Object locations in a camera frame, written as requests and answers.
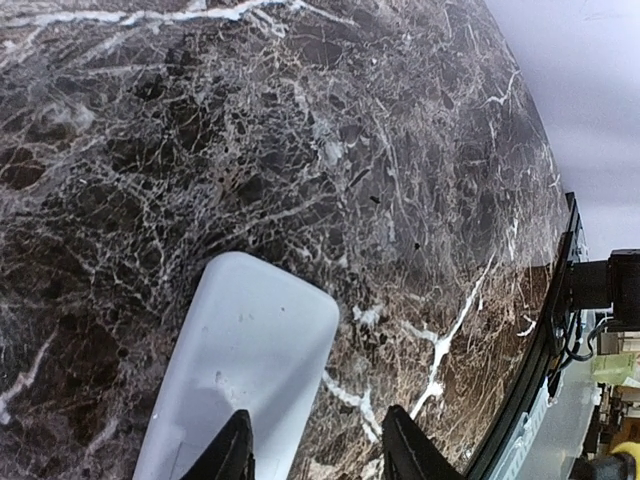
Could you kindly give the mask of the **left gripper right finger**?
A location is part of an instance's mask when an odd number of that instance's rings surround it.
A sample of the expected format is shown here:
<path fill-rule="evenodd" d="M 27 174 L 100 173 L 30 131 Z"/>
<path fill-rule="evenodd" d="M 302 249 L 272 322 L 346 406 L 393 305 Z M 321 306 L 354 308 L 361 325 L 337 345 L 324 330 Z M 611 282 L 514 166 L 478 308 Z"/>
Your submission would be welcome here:
<path fill-rule="evenodd" d="M 383 477 L 390 480 L 464 480 L 400 405 L 382 425 Z"/>

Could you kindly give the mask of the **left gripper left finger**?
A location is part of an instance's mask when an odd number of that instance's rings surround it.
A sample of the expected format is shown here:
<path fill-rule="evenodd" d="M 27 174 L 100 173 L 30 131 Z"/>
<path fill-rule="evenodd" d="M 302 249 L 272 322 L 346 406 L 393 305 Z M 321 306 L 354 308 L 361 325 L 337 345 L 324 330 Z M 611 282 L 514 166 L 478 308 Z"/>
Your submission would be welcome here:
<path fill-rule="evenodd" d="M 254 480 L 250 414 L 236 410 L 182 480 Z"/>

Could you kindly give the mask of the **yellow handled screwdriver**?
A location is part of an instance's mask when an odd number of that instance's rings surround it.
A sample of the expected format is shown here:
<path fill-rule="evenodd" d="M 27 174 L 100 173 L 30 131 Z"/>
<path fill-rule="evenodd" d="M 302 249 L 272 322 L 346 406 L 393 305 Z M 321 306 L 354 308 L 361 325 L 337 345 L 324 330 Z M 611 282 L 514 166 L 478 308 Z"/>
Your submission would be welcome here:
<path fill-rule="evenodd" d="M 639 469 L 640 444 L 638 442 L 626 441 L 616 445 L 611 453 L 614 455 L 627 455 L 634 460 L 635 469 Z"/>

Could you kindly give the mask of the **black front rail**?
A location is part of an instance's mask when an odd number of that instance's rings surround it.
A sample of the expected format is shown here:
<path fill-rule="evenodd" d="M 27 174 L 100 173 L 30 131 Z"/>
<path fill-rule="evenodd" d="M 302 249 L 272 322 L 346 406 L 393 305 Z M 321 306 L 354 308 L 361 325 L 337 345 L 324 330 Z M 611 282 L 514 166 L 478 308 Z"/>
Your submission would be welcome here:
<path fill-rule="evenodd" d="M 467 467 L 465 475 L 469 479 L 488 479 L 498 472 L 500 463 L 507 459 L 508 444 L 532 418 L 534 402 L 542 391 L 552 361 L 558 358 L 565 346 L 570 317 L 569 288 L 565 277 L 571 264 L 579 260 L 577 238 L 581 229 L 575 194 L 568 193 L 566 201 L 570 216 L 566 231 L 560 238 L 552 279 L 534 329 L 533 341 L 489 431 Z"/>

